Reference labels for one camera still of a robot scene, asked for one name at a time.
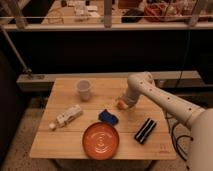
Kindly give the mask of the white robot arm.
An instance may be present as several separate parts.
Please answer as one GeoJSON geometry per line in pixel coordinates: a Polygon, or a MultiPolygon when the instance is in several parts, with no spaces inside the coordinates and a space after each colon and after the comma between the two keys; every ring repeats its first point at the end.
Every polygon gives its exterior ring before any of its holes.
{"type": "Polygon", "coordinates": [[[188,171],[213,171],[213,108],[202,108],[156,87],[150,72],[129,75],[127,85],[122,100],[128,107],[144,95],[190,130],[188,171]]]}

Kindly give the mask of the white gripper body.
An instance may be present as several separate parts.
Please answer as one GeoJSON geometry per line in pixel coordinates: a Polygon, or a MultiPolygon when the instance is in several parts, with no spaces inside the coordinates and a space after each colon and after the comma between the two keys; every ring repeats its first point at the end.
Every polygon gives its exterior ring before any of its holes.
{"type": "Polygon", "coordinates": [[[139,93],[127,89],[125,93],[121,96],[121,99],[129,108],[131,108],[137,104],[139,97],[140,97],[139,93]]]}

